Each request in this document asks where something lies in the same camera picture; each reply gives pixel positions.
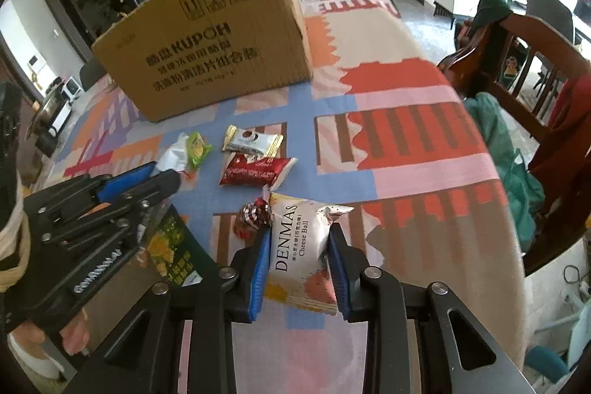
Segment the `left human hand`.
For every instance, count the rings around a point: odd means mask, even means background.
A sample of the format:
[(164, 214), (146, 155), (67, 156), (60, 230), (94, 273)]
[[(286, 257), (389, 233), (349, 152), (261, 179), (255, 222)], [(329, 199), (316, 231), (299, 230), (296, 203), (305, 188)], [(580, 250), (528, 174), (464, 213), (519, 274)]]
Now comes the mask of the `left human hand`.
[[(82, 309), (61, 331), (62, 347), (67, 355), (83, 353), (90, 340), (87, 325), (88, 316)], [(57, 381), (63, 367), (43, 349), (46, 334), (27, 321), (8, 335), (8, 345), (22, 365), (44, 379)]]

